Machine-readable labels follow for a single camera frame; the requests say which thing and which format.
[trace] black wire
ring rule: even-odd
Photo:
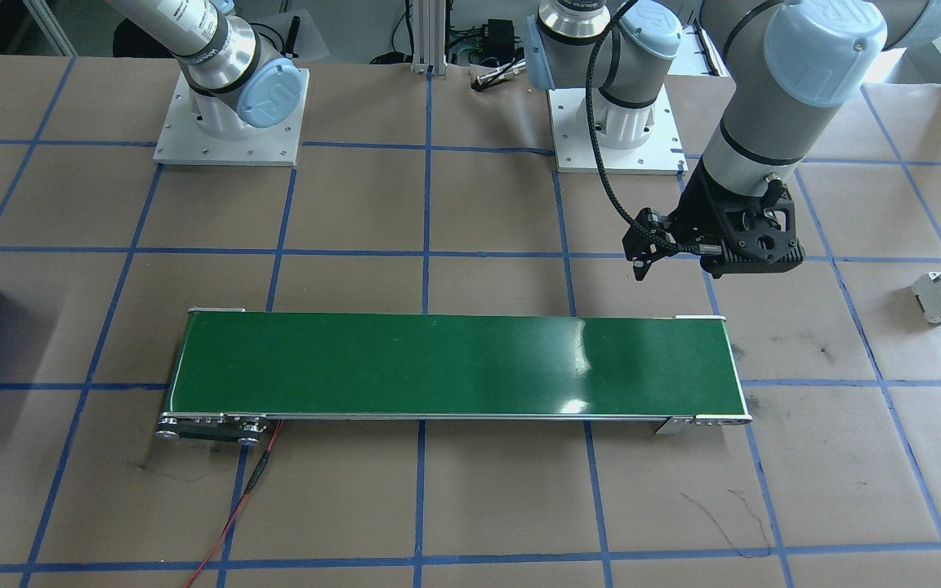
[[[395,35],[397,31],[399,31],[399,26],[402,26],[402,19],[404,19],[404,15],[399,16],[399,19],[395,22],[395,28],[391,30],[391,50],[394,52],[397,52],[397,48],[395,47]]]
[[[609,36],[613,27],[619,22],[619,19],[623,18],[623,15],[637,3],[638,0],[628,0],[627,3],[619,8],[619,11],[616,11],[616,14],[612,16],[609,23],[601,30],[597,42],[594,43],[594,49],[591,50],[591,57],[586,61],[586,131],[591,138],[591,148],[594,150],[594,164],[597,164],[598,167],[598,178],[601,179],[601,186],[604,187],[606,196],[608,196],[609,201],[612,202],[613,208],[616,208],[616,212],[619,212],[619,216],[622,216],[623,220],[627,221],[627,224],[631,225],[638,234],[641,234],[646,241],[656,246],[657,249],[690,252],[690,246],[670,243],[667,239],[658,237],[656,234],[650,234],[648,229],[643,227],[637,220],[634,220],[634,216],[627,213],[627,210],[619,203],[619,198],[616,197],[615,191],[612,190],[612,184],[609,183],[609,174],[605,172],[604,160],[601,159],[601,145],[598,144],[598,134],[594,122],[594,64],[597,63],[598,53],[601,52],[601,45],[604,44],[605,38]]]
[[[277,29],[274,29],[274,27],[265,25],[264,23],[261,23],[261,22],[251,22],[251,23],[249,23],[249,26],[262,26],[262,27],[264,27],[264,29],[268,29],[269,31],[271,31],[271,33],[277,34],[277,36],[278,36],[278,41],[280,41],[280,43],[283,44],[283,45],[285,44],[285,37],[281,36],[281,33],[278,33],[278,30],[277,30]],[[271,43],[271,46],[272,46],[273,48],[275,48],[275,50],[278,49],[278,45],[275,45],[275,44],[274,44],[274,41],[272,41],[270,37],[266,36],[266,34],[265,34],[264,38],[266,38],[266,40],[268,40],[268,43]]]
[[[406,0],[406,29],[408,30],[408,54],[416,55],[416,45],[412,41],[412,0]]]

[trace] floor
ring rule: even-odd
[[[756,420],[290,425],[197,586],[941,587],[941,327],[908,291],[941,270],[940,87],[841,109],[802,267],[635,283],[544,93],[310,67],[297,170],[163,168],[174,64],[0,56],[0,586],[178,586],[212,546],[258,450],[152,435],[202,305],[722,314]],[[732,82],[668,88],[692,167]]]

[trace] green conveyor belt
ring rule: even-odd
[[[163,416],[750,421],[716,318],[220,311],[190,313]]]

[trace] metal base plate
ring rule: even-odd
[[[557,153],[557,171],[595,174],[594,150],[586,124],[576,119],[583,101],[581,88],[548,90],[550,123]],[[637,149],[609,149],[602,146],[601,157],[609,174],[675,175],[686,170],[685,154],[677,135],[666,88],[660,90],[653,109],[651,137]]]
[[[300,68],[306,81],[310,71]],[[154,161],[167,165],[277,165],[296,164],[300,127],[307,100],[304,90],[300,104],[284,122],[270,129],[253,129],[247,135],[221,139],[207,134],[191,112],[191,92],[183,75],[176,81],[169,111],[154,150]]]

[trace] blue tape grid line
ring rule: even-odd
[[[42,540],[46,536],[46,528],[49,525],[49,518],[52,515],[53,506],[56,504],[56,495],[60,491],[60,481],[64,479],[64,469],[67,468],[68,457],[71,453],[71,444],[74,443],[76,432],[78,432],[78,422],[81,421],[83,409],[86,407],[86,401],[89,398],[89,392],[93,384],[93,376],[96,373],[97,365],[100,365],[101,354],[104,353],[104,345],[108,340],[108,331],[111,330],[111,323],[115,317],[115,310],[118,308],[118,301],[123,294],[123,288],[126,286],[126,278],[128,272],[130,272],[130,267],[133,265],[133,257],[136,255],[137,243],[140,241],[140,235],[145,227],[145,222],[147,220],[147,212],[150,211],[150,204],[154,200],[154,191],[158,189],[159,179],[162,177],[162,165],[158,164],[154,168],[154,175],[152,181],[150,182],[150,187],[147,189],[147,198],[145,199],[145,205],[140,211],[140,217],[137,221],[136,228],[133,231],[133,238],[130,242],[130,252],[126,256],[126,261],[123,263],[123,268],[118,276],[118,283],[116,283],[115,291],[111,297],[111,304],[108,305],[108,313],[105,316],[104,324],[100,328],[100,337],[97,338],[96,347],[93,350],[93,359],[89,364],[89,371],[86,372],[86,380],[83,382],[82,392],[78,396],[78,404],[75,406],[74,416],[71,417],[71,425],[68,428],[68,434],[64,439],[64,447],[60,451],[60,460],[57,462],[56,472],[53,474],[53,481],[49,487],[49,496],[46,498],[46,505],[42,508],[42,518],[38,521],[38,530],[34,539],[31,541],[31,550],[29,552],[29,557],[27,558],[27,568],[20,581],[20,588],[27,588],[31,581],[31,567],[36,565],[38,561],[38,552],[42,549]]]
[[[576,293],[572,288],[572,261],[569,258],[569,238],[565,232],[564,204],[561,203],[561,182],[557,178],[557,171],[551,172],[551,179],[554,183],[554,201],[557,204],[557,230],[561,237],[561,261],[564,264],[564,290],[569,299],[569,316],[578,316]]]
[[[594,452],[594,429],[590,421],[583,422],[583,438],[586,438],[586,465],[591,472],[591,494],[594,495],[594,518],[598,525],[598,556],[601,559],[601,572],[604,574],[605,588],[613,588],[612,560],[609,553],[609,531],[604,523],[604,503],[601,502],[601,479],[598,477],[597,455]]]
[[[841,296],[845,299],[845,304],[848,305],[848,312],[851,314],[852,323],[855,324],[855,330],[859,334],[859,339],[863,342],[863,347],[866,349],[867,358],[870,361],[870,368],[873,369],[874,376],[877,378],[877,386],[881,388],[881,395],[885,399],[885,405],[888,406],[889,414],[892,418],[892,423],[895,425],[896,433],[899,435],[899,442],[903,444],[903,450],[907,453],[908,462],[910,462],[910,468],[912,473],[914,473],[914,478],[917,481],[918,488],[921,491],[921,494],[925,498],[925,505],[933,521],[934,527],[936,528],[937,533],[939,534],[939,540],[941,543],[941,517],[939,512],[934,506],[933,499],[931,499],[931,492],[929,487],[927,487],[927,482],[925,481],[925,474],[920,470],[920,466],[917,464],[917,458],[914,457],[914,451],[910,446],[910,439],[907,438],[907,433],[903,428],[903,423],[899,420],[899,411],[895,408],[895,403],[893,402],[892,395],[889,392],[888,383],[885,382],[884,375],[881,373],[881,366],[877,364],[877,358],[874,355],[873,347],[870,344],[870,339],[867,338],[866,330],[863,328],[863,321],[858,315],[858,309],[856,309],[855,302],[852,301],[851,292],[848,290],[848,284],[845,282],[844,275],[841,274],[841,268],[837,265],[836,258],[832,255],[832,250],[830,249],[830,242],[826,238],[826,232],[823,230],[823,225],[818,219],[818,213],[815,212],[815,207],[813,202],[811,202],[811,197],[808,194],[807,186],[804,183],[804,179],[801,177],[799,171],[795,171],[796,182],[801,189],[801,196],[805,201],[805,205],[808,207],[808,212],[815,223],[815,229],[818,231],[818,237],[823,243],[823,248],[826,250],[826,253],[830,256],[830,267],[833,268],[834,278],[837,280],[837,286],[841,290]]]
[[[837,554],[889,554],[890,552],[941,551],[941,543],[867,543],[850,545],[807,545],[787,547],[788,555],[837,555]],[[657,561],[657,559],[723,559],[765,557],[768,548],[746,550],[669,550],[669,551],[612,551],[578,552],[577,554],[513,554],[513,555],[425,555],[423,566],[447,566],[467,564],[515,564],[555,562],[613,562]],[[64,562],[26,564],[0,564],[0,573],[53,572],[178,572],[198,567],[201,562]],[[232,559],[225,568],[235,569],[321,569],[350,567],[410,567],[414,558],[335,558],[335,559]],[[221,562],[210,562],[209,570],[221,570]]]
[[[426,122],[423,126],[423,271],[421,313],[430,308],[430,152],[434,129],[434,66],[426,71]],[[426,497],[426,421],[416,430],[416,502],[414,507],[412,587],[423,585],[423,500]]]
[[[275,294],[278,291],[278,274],[281,272],[281,260],[285,250],[285,234],[288,233],[288,219],[292,214],[292,195],[296,191],[296,168],[288,174],[288,188],[285,190],[285,206],[281,212],[281,226],[278,228],[278,246],[275,249],[275,265],[271,270],[271,286],[268,287],[268,301],[264,305],[266,312],[274,311]]]
[[[49,117],[53,115],[53,109],[56,107],[56,101],[60,99],[60,94],[64,90],[64,84],[68,82],[68,77],[71,75],[71,69],[75,65],[75,57],[71,57],[68,60],[67,67],[64,68],[64,74],[60,76],[60,82],[56,85],[56,90],[53,92],[53,97],[49,100],[49,105],[46,107],[46,112],[42,115],[42,120],[38,122],[38,129],[34,131],[34,137],[31,137],[29,145],[27,145],[27,150],[24,153],[23,159],[20,161],[20,166],[16,168],[16,173],[12,181],[10,182],[10,187],[7,189],[7,193],[2,197],[2,202],[0,203],[0,220],[2,220],[2,214],[7,209],[7,205],[10,204],[12,195],[16,191],[16,186],[20,183],[21,177],[24,175],[24,171],[27,168],[27,164],[31,161],[31,155],[34,153],[34,148],[38,144],[38,139],[42,137],[42,131],[46,130],[46,124],[49,123]]]

